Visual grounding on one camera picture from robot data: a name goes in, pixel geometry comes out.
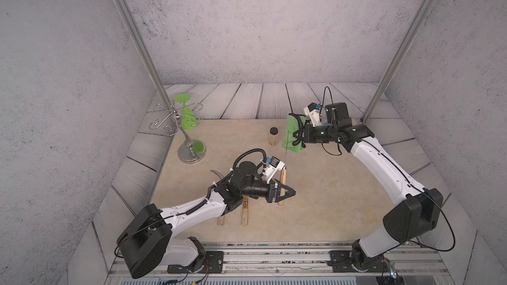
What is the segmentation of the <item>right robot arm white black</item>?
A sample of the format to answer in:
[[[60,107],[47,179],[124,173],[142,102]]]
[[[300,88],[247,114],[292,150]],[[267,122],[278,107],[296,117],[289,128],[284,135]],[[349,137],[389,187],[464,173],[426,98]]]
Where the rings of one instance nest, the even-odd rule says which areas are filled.
[[[285,141],[290,149],[337,144],[338,155],[346,150],[362,162],[391,198],[394,207],[383,217],[382,225],[352,245],[349,261],[359,273],[369,271],[384,260],[386,252],[434,230],[441,218],[447,218],[441,192],[413,179],[367,126],[353,122],[343,102],[311,103],[302,114],[290,113]]]

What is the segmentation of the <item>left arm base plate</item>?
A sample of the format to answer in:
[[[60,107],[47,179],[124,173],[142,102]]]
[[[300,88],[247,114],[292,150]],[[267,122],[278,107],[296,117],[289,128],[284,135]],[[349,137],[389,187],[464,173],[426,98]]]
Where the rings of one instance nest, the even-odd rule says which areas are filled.
[[[221,274],[223,272],[224,252],[207,251],[198,255],[197,259],[187,267],[169,265],[168,274]]]

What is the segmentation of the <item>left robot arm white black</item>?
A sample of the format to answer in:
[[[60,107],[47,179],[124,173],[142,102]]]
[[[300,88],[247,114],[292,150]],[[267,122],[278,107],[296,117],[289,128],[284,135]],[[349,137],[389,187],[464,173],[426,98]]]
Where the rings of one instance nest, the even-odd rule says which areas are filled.
[[[204,221],[217,219],[243,204],[245,197],[264,198],[280,203],[295,196],[296,191],[273,176],[284,167],[258,165],[243,161],[234,164],[220,181],[212,184],[204,197],[172,208],[145,206],[117,239],[116,255],[124,259],[130,276],[146,276],[161,264],[174,272],[206,272],[207,252],[196,237],[177,236]]]

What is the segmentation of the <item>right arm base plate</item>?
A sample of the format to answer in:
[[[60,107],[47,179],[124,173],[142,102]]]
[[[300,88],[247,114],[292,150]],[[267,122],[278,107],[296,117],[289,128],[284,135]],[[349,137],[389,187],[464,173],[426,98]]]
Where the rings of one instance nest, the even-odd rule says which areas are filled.
[[[351,251],[330,251],[327,265],[334,273],[381,273],[388,270],[387,259],[380,255],[367,257],[357,249]]]

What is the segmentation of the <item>green microfiber rag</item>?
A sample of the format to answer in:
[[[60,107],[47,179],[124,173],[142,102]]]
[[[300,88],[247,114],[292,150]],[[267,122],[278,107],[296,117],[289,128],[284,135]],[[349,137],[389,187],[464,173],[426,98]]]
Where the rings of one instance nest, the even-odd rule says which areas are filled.
[[[290,113],[287,117],[286,132],[283,137],[282,148],[299,153],[306,147],[303,142],[303,130],[306,123],[304,115]]]

